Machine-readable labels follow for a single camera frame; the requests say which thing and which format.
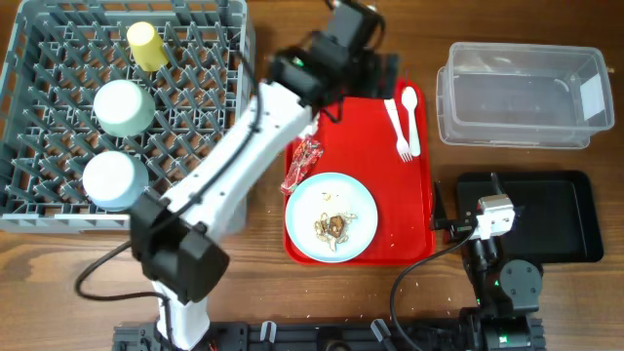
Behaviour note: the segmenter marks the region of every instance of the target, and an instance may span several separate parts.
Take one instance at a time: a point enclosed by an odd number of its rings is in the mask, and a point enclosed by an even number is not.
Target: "crumpled wrapper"
[[[319,141],[313,140],[311,136],[304,139],[292,154],[291,167],[280,187],[280,191],[284,195],[293,194],[305,175],[312,169],[312,166],[319,161],[323,152],[323,146],[321,146]]]

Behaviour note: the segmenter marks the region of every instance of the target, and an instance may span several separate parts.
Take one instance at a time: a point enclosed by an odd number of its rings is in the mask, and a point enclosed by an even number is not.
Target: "wooden surface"
[[[7,47],[17,5],[17,0],[0,4],[0,48]],[[330,17],[321,0],[252,1],[250,7],[260,69],[266,67],[263,58],[323,27]],[[467,171],[581,170],[590,177],[604,259],[547,266],[538,315],[549,350],[624,349],[624,124],[592,137],[581,151],[453,147],[440,142],[435,110],[436,72],[450,45],[483,41],[597,47],[612,69],[615,110],[624,111],[624,3],[380,0],[378,8],[388,23],[382,51],[401,55],[409,78],[426,96],[432,178],[443,182],[449,208],[454,180]],[[287,257],[282,179],[282,160],[276,160],[251,192],[248,229],[223,243],[232,263],[210,295],[212,320],[355,323],[388,318],[391,284],[401,268],[303,267]],[[1,348],[109,350],[113,326],[152,320],[154,299],[95,303],[72,291],[74,278],[89,262],[126,239],[123,234],[0,234]],[[128,254],[103,266],[87,287],[101,293],[151,288]],[[473,304],[457,254],[413,272],[399,295],[403,318],[455,316]]]

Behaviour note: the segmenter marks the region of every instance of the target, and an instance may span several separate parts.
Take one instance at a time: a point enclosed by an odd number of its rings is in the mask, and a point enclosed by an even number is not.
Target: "dish rack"
[[[126,32],[152,23],[170,64],[145,72]],[[127,214],[93,205],[82,173],[97,154],[137,157],[145,193],[159,198],[206,157],[248,104],[252,84],[232,52],[254,67],[254,29],[244,0],[25,0],[0,78],[0,229],[29,233],[124,230]],[[139,136],[107,135],[93,112],[105,83],[128,79],[156,101]],[[242,227],[244,201],[230,222]]]

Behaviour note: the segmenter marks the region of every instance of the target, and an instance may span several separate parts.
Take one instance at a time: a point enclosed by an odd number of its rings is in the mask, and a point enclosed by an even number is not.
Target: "red tray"
[[[397,84],[395,101],[406,139],[408,112],[401,105],[401,91],[407,85],[418,95],[416,124],[421,148],[420,156],[411,162],[403,163],[397,153],[397,137],[381,99],[346,99],[342,122],[337,125],[321,118],[315,139],[322,143],[325,153],[306,178],[325,172],[352,176],[369,190],[379,213],[377,232],[367,249],[340,264],[406,265],[434,251],[434,233],[429,230],[432,192],[424,97],[413,83],[402,80]],[[336,107],[330,112],[335,116]],[[286,172],[298,143],[296,140],[286,149]],[[285,210],[288,201],[285,197]],[[286,224],[284,249],[298,263],[326,264],[302,253],[293,244]]]

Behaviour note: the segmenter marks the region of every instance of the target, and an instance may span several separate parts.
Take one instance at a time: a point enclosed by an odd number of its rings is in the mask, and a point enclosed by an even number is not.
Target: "clear plastic container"
[[[594,48],[455,43],[436,106],[440,138],[455,145],[584,148],[614,124]]]

